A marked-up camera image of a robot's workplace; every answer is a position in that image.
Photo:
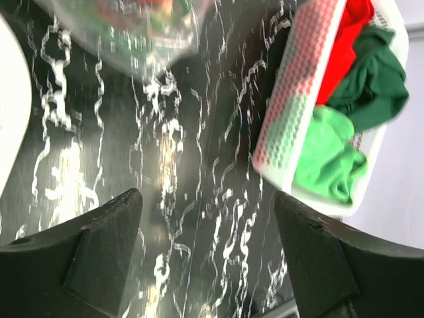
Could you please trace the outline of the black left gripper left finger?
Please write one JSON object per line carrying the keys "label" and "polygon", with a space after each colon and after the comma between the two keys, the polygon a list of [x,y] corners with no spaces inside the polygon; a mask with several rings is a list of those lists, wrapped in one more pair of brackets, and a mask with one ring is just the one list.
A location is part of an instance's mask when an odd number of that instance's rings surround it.
{"label": "black left gripper left finger", "polygon": [[142,215],[132,188],[1,246],[2,317],[117,317]]}

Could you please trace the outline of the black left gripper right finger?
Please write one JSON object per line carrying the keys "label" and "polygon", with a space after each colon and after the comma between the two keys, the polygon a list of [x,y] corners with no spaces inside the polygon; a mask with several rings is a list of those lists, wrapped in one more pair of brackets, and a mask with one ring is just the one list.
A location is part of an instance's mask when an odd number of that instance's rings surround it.
{"label": "black left gripper right finger", "polygon": [[301,317],[422,317],[423,250],[278,192],[274,213]]}

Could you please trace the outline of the clear zip top bag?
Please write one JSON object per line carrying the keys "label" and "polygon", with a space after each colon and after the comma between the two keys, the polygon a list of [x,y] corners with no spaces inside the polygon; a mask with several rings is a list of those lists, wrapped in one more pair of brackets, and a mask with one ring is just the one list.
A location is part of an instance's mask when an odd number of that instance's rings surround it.
{"label": "clear zip top bag", "polygon": [[212,1],[38,1],[71,37],[128,76],[157,76],[199,48]]}

